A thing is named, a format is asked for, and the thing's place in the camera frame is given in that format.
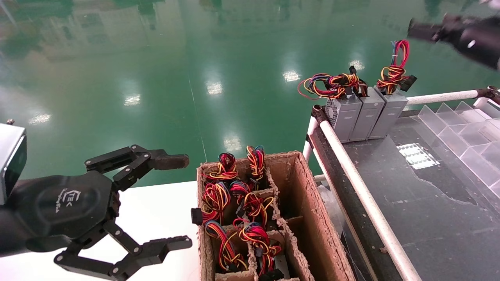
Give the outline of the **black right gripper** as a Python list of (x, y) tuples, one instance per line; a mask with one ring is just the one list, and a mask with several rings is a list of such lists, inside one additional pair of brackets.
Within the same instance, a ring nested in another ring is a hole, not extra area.
[(434, 43), (445, 41), (461, 55), (499, 71), (499, 16), (446, 15), (442, 23), (426, 23), (412, 18), (407, 37)]

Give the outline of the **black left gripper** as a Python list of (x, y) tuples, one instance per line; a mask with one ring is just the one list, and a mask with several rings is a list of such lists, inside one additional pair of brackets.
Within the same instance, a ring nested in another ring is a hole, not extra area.
[[(134, 144), (86, 160), (89, 172), (80, 176), (20, 181), (8, 198), (8, 252), (44, 253), (67, 247), (54, 259), (64, 270), (127, 281), (142, 267), (161, 264), (169, 252), (188, 249), (193, 242), (182, 235), (138, 244), (113, 220), (101, 223), (107, 219), (113, 191), (126, 191), (151, 170), (188, 165), (187, 154), (170, 155)], [(112, 181), (103, 175), (116, 169), (121, 170)], [(127, 251), (123, 259), (113, 264), (79, 256), (106, 235)]]

